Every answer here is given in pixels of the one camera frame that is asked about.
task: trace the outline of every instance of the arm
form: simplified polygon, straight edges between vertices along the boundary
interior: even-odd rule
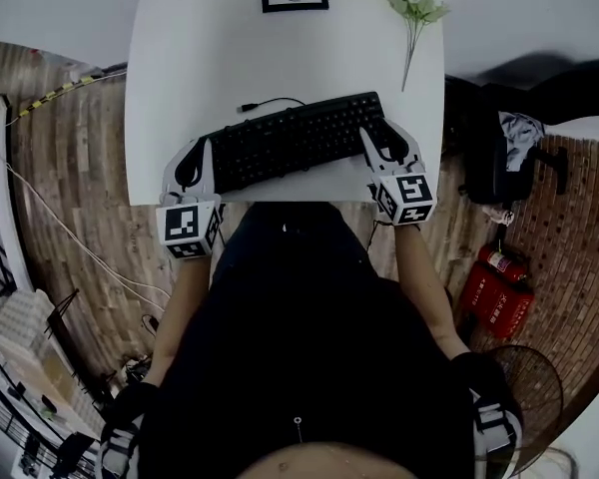
[[[209,292],[211,259],[209,257],[185,260],[165,310],[153,350],[151,369],[144,381],[160,386],[180,347],[180,339],[191,316]]]
[[[417,308],[441,351],[449,359],[469,352],[457,335],[452,309],[419,230],[395,227],[395,248],[401,291]]]

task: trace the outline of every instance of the black t-shirt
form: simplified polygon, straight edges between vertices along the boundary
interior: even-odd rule
[[[234,478],[298,444],[296,417],[303,442],[366,449],[419,478],[473,477],[470,388],[510,395],[485,357],[448,360],[398,284],[280,254],[214,283],[162,386],[116,404],[145,412],[140,478]]]

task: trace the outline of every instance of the floor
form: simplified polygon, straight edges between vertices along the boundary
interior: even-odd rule
[[[27,49],[0,44],[0,93],[20,109],[67,81]],[[130,207],[124,156],[124,77],[93,84],[47,104],[11,129],[13,166],[44,197],[58,217],[120,274],[170,290],[176,264],[158,244],[154,207]],[[531,255],[537,301],[512,343],[538,349],[555,364],[566,393],[564,424],[599,390],[599,143],[550,138],[544,149],[562,145],[571,155],[572,190],[554,196],[550,171],[538,168],[531,198],[517,205],[510,244]],[[461,197],[458,159],[442,163],[439,204],[422,228],[439,274],[458,299],[479,248],[494,225]],[[97,268],[40,205],[16,185],[19,219],[32,275],[51,299],[74,288],[80,293],[66,320],[94,372],[118,370],[126,357],[150,352],[153,336],[141,316],[158,315]],[[370,205],[338,205],[362,243],[372,227]],[[228,237],[247,209],[230,205],[223,223]],[[217,245],[216,255],[221,253]],[[370,248],[377,271],[395,278],[390,229],[378,228]],[[138,287],[157,304],[164,298]],[[485,350],[503,342],[477,330],[471,346]],[[526,395],[542,398],[545,386],[525,367]]]

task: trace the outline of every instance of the white desk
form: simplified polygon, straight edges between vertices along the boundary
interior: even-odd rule
[[[291,106],[376,91],[419,143],[436,190],[443,124],[441,24],[421,34],[406,91],[406,26],[386,0],[329,0],[325,11],[263,14],[261,0],[140,0],[126,98],[132,205],[156,204],[164,167],[188,141]],[[223,194],[226,201],[369,201],[363,156]]]

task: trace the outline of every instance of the yellow and black tape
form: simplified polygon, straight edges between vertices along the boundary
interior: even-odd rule
[[[40,98],[38,101],[34,101],[31,105],[29,105],[22,112],[20,112],[20,114],[18,114],[18,119],[30,114],[33,110],[40,108],[45,103],[49,103],[51,100],[54,100],[68,92],[71,92],[77,89],[78,87],[89,85],[100,78],[102,78],[102,75],[85,76],[82,77],[78,82],[68,82],[66,84],[63,84],[62,87],[58,87],[55,91],[51,91],[45,94],[44,98]]]

